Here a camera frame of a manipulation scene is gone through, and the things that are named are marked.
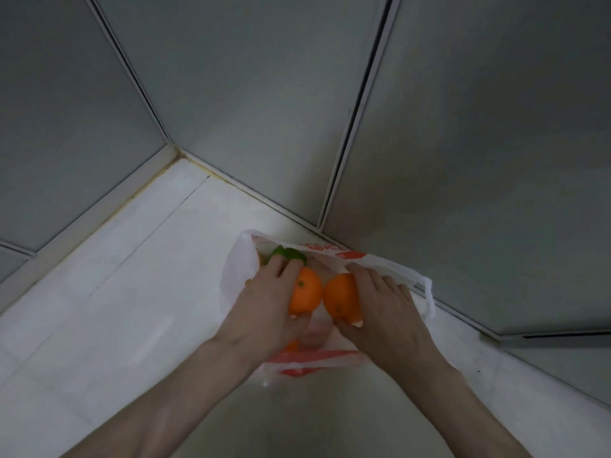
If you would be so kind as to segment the person's left forearm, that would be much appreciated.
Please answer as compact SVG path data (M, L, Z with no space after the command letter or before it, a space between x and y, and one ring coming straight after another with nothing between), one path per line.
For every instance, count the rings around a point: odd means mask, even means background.
M273 350L253 338L209 339L60 458L169 458Z

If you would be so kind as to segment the orange fruit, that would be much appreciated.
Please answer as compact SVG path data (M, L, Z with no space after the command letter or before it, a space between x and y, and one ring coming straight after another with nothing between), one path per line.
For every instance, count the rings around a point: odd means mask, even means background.
M363 321L357 284L353 274L338 274L331 278L323 290L323 304L331 318L350 324Z
M296 316L314 312L321 303L323 290L323 282L316 271L303 267L294 285L289 314Z

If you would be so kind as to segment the person's right forearm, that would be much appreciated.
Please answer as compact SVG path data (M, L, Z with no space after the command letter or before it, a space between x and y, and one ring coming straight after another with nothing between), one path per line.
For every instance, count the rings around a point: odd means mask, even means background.
M439 353L378 363L439 432L455 458L533 458Z

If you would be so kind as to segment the white red plastic bag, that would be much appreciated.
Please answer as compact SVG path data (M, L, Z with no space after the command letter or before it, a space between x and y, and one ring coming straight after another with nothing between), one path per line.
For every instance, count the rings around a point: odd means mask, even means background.
M432 281L412 269L372 254L342 250L334 245L291 244L262 232L247 230L240 234L225 261L220 282L223 316L228 315L245 285L266 265L277 246L292 247L305 253L307 265L304 267L316 271L323 287L334 276L347 273L346 264L355 262L383 276L392 277L398 284L421 288L425 293L425 303L420 304L418 312L425 323L429 323L435 315ZM280 379L304 377L326 369L353 368L366 362L368 358L335 328L322 298L320 305L312 312L306 332L257 369L256 377L263 385L271 385Z

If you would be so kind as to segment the green fruit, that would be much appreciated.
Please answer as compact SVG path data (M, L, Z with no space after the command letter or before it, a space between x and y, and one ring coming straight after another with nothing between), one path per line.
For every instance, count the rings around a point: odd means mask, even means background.
M305 253L298 249L284 246L277 246L276 248L274 248L270 254L270 257L267 259L266 264L269 263L271 258L276 255L285 258L287 261L301 260L304 266L307 265L307 256L305 255Z

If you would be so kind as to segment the person's right hand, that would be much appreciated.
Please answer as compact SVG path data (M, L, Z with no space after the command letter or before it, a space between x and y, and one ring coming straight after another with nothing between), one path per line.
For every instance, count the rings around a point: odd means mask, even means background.
M450 371L408 288L376 270L350 263L363 316L363 341L351 341L396 382L420 382Z

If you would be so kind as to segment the person's left hand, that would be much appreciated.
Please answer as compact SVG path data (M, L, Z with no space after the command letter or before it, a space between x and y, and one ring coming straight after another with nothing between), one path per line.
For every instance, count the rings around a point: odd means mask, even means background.
M285 339L285 319L301 260L273 256L245 285L213 337L247 376L280 354L294 339Z

